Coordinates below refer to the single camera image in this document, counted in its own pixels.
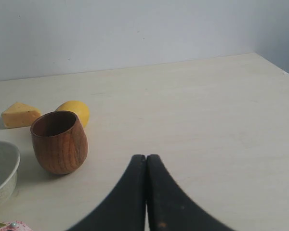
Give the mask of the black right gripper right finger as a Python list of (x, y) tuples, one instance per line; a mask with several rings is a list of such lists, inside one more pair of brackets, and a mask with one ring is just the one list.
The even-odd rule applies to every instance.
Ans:
[(147, 210), (151, 231), (231, 231), (199, 207), (172, 178), (161, 158), (146, 159)]

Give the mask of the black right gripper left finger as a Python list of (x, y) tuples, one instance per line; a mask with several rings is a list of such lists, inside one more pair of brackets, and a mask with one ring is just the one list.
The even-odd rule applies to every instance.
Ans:
[(109, 195), (70, 231), (143, 231), (146, 158), (136, 154)]

